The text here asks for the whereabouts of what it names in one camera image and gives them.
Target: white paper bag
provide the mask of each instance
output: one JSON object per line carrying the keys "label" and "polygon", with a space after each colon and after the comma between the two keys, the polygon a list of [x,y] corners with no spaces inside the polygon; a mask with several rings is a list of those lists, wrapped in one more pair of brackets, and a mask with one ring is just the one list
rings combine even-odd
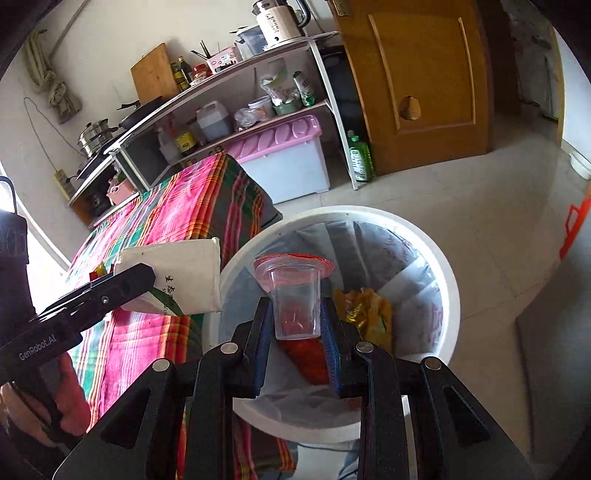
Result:
{"label": "white paper bag", "polygon": [[131,312],[183,316],[220,310],[218,238],[125,248],[115,273],[138,263],[154,269],[154,288],[122,306]]}

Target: storage box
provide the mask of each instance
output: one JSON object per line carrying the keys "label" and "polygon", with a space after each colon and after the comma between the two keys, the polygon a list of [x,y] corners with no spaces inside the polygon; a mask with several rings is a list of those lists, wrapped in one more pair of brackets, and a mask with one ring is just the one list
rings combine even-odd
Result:
{"label": "storage box", "polygon": [[329,176],[318,119],[306,115],[252,134],[228,148],[273,203],[326,192]]}

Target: wall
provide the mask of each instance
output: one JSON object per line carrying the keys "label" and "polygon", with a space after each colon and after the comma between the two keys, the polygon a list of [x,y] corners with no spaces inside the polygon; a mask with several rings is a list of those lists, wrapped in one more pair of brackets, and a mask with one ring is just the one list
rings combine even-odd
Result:
{"label": "wall", "polygon": [[[53,119],[53,111],[47,101],[43,96],[36,95],[31,85],[23,55],[19,53],[0,80],[0,171],[13,181],[20,201],[38,227],[71,260],[89,231],[68,208],[54,183],[54,169],[27,118],[23,104],[25,96],[33,98],[40,110]],[[82,157],[64,143],[32,103],[27,103],[31,119],[56,168],[63,168],[68,175],[74,175]]]}
{"label": "wall", "polygon": [[591,160],[591,83],[558,32],[556,39],[564,76],[562,138]]}
{"label": "wall", "polygon": [[[51,50],[82,0],[63,2],[41,23],[45,44]],[[83,101],[83,110],[64,125],[66,137],[76,141],[87,122],[109,118],[111,125],[129,115],[116,111],[122,103],[137,100],[130,68],[160,43],[166,43],[172,60],[183,55],[190,64],[202,60],[204,40],[210,52],[230,45],[229,32],[256,24],[250,0],[90,0],[53,58],[58,72]],[[326,30],[335,24],[325,0],[309,3]],[[314,19],[308,33],[319,33]]]}
{"label": "wall", "polygon": [[[63,0],[39,25],[45,28],[44,44],[49,52],[82,0]],[[210,51],[234,41],[229,32],[255,24],[251,0],[90,0],[53,58],[53,64],[68,87],[83,102],[82,111],[57,125],[44,95],[32,91],[22,52],[0,82],[0,165],[12,177],[20,198],[56,247],[72,259],[88,231],[54,184],[54,170],[44,157],[23,106],[32,97],[54,120],[60,132],[76,145],[80,132],[90,121],[109,118],[116,125],[127,111],[122,103],[137,99],[129,69],[146,53],[165,42],[172,59],[184,55],[191,64],[201,61],[190,50],[200,50],[204,40]],[[325,0],[309,0],[325,31],[335,29]],[[312,19],[308,34],[319,33]],[[74,175],[82,160],[68,147],[29,103],[31,116],[57,168]]]}

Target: trash can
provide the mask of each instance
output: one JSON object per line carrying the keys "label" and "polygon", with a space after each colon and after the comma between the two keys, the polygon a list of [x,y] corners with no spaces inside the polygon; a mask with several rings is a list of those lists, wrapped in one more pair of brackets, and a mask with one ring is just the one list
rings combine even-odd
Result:
{"label": "trash can", "polygon": [[[252,319],[265,294],[254,279],[253,262],[275,253],[318,255],[334,263],[334,271],[322,283],[324,296],[335,289],[370,287],[389,300],[395,356],[451,360],[460,298],[445,256],[412,223],[359,206],[308,210],[270,226],[244,245],[222,271],[222,311],[205,315],[204,351],[229,341],[236,325]],[[329,385],[308,384],[274,341],[261,395],[254,400],[234,399],[233,407],[263,432],[295,442],[359,438],[359,410],[338,399]]]}

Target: bed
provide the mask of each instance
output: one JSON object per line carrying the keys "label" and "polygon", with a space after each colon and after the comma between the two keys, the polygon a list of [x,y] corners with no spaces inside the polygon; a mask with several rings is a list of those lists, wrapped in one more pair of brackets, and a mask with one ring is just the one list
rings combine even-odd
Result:
{"label": "bed", "polygon": [[[230,156],[211,156],[144,193],[99,225],[76,254],[68,288],[89,281],[102,262],[107,271],[126,247],[196,238],[220,239],[221,265],[253,236],[281,219],[271,199]],[[91,426],[157,358],[176,364],[202,355],[202,315],[172,317],[114,310],[87,330],[71,351],[90,404]],[[234,422],[237,479],[256,478],[263,467],[295,469],[285,441]],[[183,468],[185,432],[178,464]]]}

